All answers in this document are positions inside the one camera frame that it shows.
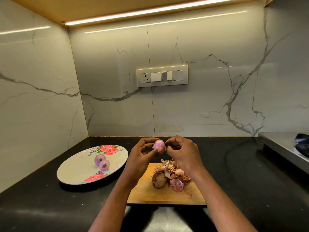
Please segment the oval plate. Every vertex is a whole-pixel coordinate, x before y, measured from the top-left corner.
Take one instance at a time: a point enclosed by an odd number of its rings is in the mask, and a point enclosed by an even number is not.
[[[95,164],[95,157],[104,154],[110,162],[106,171]],[[103,179],[121,168],[128,159],[128,151],[117,145],[103,145],[83,150],[64,161],[57,171],[59,181],[69,185],[81,185]]]

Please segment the wooden cutting board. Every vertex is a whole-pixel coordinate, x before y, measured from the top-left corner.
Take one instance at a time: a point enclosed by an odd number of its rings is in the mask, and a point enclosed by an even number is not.
[[[156,189],[152,184],[152,176],[158,164],[161,163],[149,164],[136,187],[132,189],[127,203],[206,205],[202,194],[192,180],[184,183],[181,192],[174,191],[168,184],[161,189]]]

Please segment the hand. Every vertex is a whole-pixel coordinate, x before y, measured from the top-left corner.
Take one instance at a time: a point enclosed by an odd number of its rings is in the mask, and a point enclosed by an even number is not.
[[[146,172],[149,162],[164,152],[162,147],[147,151],[147,149],[153,147],[154,143],[152,142],[158,139],[159,138],[142,138],[132,148],[125,169],[121,175],[122,179],[129,183],[130,187],[133,188],[136,186],[138,180]]]
[[[198,147],[190,139],[174,136],[165,142],[166,152],[171,156],[180,168],[190,177],[194,172],[204,169],[204,165],[198,151]]]

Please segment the marble wall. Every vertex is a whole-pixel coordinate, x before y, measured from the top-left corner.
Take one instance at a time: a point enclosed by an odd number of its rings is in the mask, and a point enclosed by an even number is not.
[[[89,135],[309,131],[309,0],[260,1],[70,31]],[[138,89],[136,69],[188,64]]]
[[[64,28],[0,0],[0,52],[1,192],[88,132]]]

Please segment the person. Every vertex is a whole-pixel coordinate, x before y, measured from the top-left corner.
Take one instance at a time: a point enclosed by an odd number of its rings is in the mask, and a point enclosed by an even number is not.
[[[145,173],[149,162],[164,152],[162,147],[147,153],[158,138],[142,138],[131,150],[126,166],[89,232],[120,231],[126,203],[133,187]],[[219,232],[256,232],[205,169],[198,147],[193,141],[174,136],[165,142],[167,154],[194,181],[203,195],[211,217]]]

